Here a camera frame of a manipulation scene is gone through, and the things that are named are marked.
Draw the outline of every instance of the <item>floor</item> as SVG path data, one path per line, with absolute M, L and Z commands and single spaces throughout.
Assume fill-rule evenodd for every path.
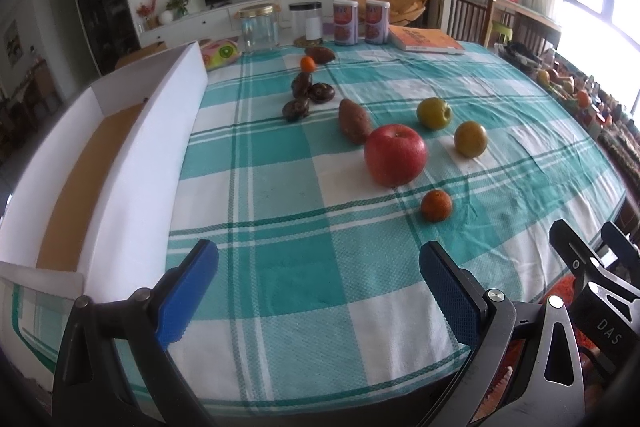
M 36 133 L 31 134 L 20 149 L 14 150 L 9 158 L 0 164 L 0 215 L 4 214 L 4 208 L 9 195 L 15 190 L 22 172 L 29 164 L 31 157 L 46 138 L 49 131 L 64 114 L 65 108 L 59 107 L 51 115 L 47 115 L 39 122 L 40 126 Z

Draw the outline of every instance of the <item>tv stand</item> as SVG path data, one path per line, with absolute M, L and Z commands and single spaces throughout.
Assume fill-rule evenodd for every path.
M 170 24 L 143 32 L 138 36 L 138 40 L 141 47 L 164 41 L 167 47 L 173 48 L 200 39 L 219 40 L 237 37 L 242 33 L 240 19 L 236 16 L 238 10 L 264 2 L 279 4 L 278 24 L 280 28 L 290 28 L 289 4 L 309 1 L 320 1 L 324 22 L 333 21 L 334 0 L 235 0 L 199 13 L 189 14 Z

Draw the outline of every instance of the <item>silver bolt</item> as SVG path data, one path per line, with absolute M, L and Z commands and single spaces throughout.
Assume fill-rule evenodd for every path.
M 549 297 L 549 304 L 551 304 L 554 308 L 562 308 L 564 306 L 564 302 L 557 295 L 551 295 Z
M 133 292 L 132 297 L 139 302 L 146 301 L 151 296 L 151 290 L 149 288 L 138 288 Z
M 502 293 L 500 290 L 489 290 L 486 294 L 493 302 L 504 301 L 504 293 Z
M 81 295 L 76 299 L 76 308 L 84 308 L 89 304 L 89 297 Z

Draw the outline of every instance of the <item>green stool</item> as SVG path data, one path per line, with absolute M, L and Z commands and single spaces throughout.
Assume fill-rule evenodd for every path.
M 500 44 L 506 44 L 513 39 L 513 30 L 498 21 L 491 22 L 491 33 L 498 34 L 496 42 L 500 42 Z

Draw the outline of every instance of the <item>window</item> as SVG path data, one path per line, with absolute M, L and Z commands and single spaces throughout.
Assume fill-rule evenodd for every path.
M 634 112 L 640 98 L 640 0 L 564 0 L 558 52 Z

